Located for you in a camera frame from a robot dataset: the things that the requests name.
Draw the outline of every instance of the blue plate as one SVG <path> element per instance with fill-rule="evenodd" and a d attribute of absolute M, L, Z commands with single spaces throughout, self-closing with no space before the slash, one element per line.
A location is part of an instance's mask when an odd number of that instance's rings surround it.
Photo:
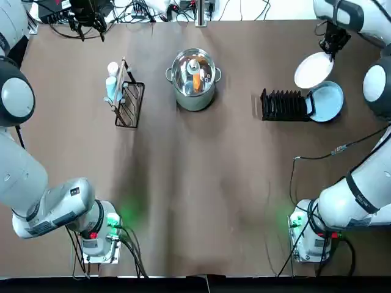
<path fill-rule="evenodd" d="M 341 87 L 332 81 L 324 81 L 311 89 L 315 113 L 311 119 L 316 122 L 326 122 L 338 115 L 343 106 L 343 91 Z M 311 113 L 310 99 L 305 100 L 307 113 Z"/>

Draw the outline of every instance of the table surface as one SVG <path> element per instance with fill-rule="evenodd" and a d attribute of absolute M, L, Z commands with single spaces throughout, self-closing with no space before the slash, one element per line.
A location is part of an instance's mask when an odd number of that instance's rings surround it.
<path fill-rule="evenodd" d="M 45 166 L 49 184 L 85 176 L 96 197 L 114 203 L 137 232 L 150 275 L 273 275 L 289 253 L 287 215 L 292 161 L 319 156 L 384 126 L 366 106 L 362 81 L 379 52 L 355 36 L 338 54 L 333 80 L 345 105 L 331 123 L 282 123 L 254 117 L 263 88 L 297 89 L 299 63 L 319 51 L 316 21 L 116 25 L 106 36 L 81 42 L 40 26 L 29 42 L 22 71 L 37 107 L 23 125 L 28 151 Z M 206 50 L 222 70 L 214 103 L 201 112 L 177 107 L 164 76 L 181 49 Z M 136 131 L 114 126 L 103 102 L 107 64 L 125 56 L 146 85 Z M 299 199 L 320 191 L 357 164 L 378 137 L 323 161 L 300 162 L 293 190 Z M 65 229 L 22 240 L 12 212 L 0 206 L 0 275 L 70 275 Z M 389 275 L 390 232 L 348 233 L 358 275 Z M 343 275 L 350 256 L 343 245 L 324 274 Z M 119 265 L 101 275 L 134 275 L 122 250 Z M 294 272 L 313 274 L 313 264 Z M 284 271 L 290 274 L 290 266 Z"/>

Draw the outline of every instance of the utensil rack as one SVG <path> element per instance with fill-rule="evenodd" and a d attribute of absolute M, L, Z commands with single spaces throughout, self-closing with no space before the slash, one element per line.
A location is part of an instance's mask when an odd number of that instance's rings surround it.
<path fill-rule="evenodd" d="M 119 91 L 122 92 L 122 99 L 117 101 Z M 145 84 L 137 82 L 131 73 L 125 58 L 122 59 L 117 74 L 117 85 L 115 87 L 113 100 L 105 101 L 115 113 L 114 124 L 118 127 L 137 128 L 140 119 L 142 99 L 144 97 Z"/>

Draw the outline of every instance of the black dish rack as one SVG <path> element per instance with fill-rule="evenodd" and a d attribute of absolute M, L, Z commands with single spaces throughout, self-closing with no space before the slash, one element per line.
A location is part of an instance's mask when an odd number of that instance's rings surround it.
<path fill-rule="evenodd" d="M 307 113 L 305 99 L 310 98 L 311 112 Z M 307 97 L 303 97 L 300 91 L 272 91 L 266 94 L 263 89 L 261 94 L 262 120 L 268 121 L 311 121 L 311 116 L 315 113 L 312 92 Z"/>

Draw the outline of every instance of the white plate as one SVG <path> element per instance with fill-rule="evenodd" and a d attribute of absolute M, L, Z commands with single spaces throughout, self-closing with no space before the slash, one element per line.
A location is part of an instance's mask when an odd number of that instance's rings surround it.
<path fill-rule="evenodd" d="M 294 73 L 294 83 L 301 89 L 311 89 L 329 75 L 334 66 L 334 60 L 325 52 L 314 53 L 304 59 Z"/>

